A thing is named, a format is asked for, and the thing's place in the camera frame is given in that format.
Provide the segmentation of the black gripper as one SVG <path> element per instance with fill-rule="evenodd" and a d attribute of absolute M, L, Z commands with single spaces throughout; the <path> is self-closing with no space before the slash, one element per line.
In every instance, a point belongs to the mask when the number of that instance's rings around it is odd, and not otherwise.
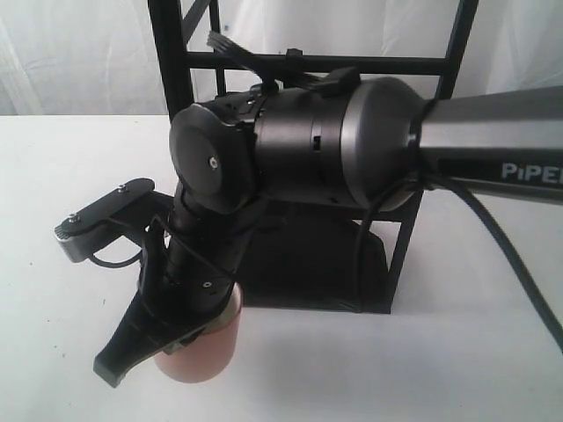
<path fill-rule="evenodd" d="M 154 217 L 144 234 L 137 291 L 95 357 L 94 372 L 126 375 L 201 332 L 226 304 L 254 230 L 254 200 L 222 215 L 177 187 L 171 210 Z"/>

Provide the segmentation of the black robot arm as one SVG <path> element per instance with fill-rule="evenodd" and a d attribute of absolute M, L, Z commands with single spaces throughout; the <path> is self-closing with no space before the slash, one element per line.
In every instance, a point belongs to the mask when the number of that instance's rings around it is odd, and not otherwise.
<path fill-rule="evenodd" d="M 159 206 L 114 215 L 142 240 L 137 290 L 96 356 L 116 386 L 159 353 L 193 355 L 193 380 L 228 364 L 236 273 L 271 201 L 351 210 L 361 220 L 351 277 L 358 291 L 376 215 L 414 193 L 455 193 L 500 246 L 556 342 L 562 325 L 480 194 L 562 199 L 562 90 L 426 100 L 403 81 L 343 69 L 279 90 L 275 83 L 180 111 L 170 130 L 179 182 Z"/>

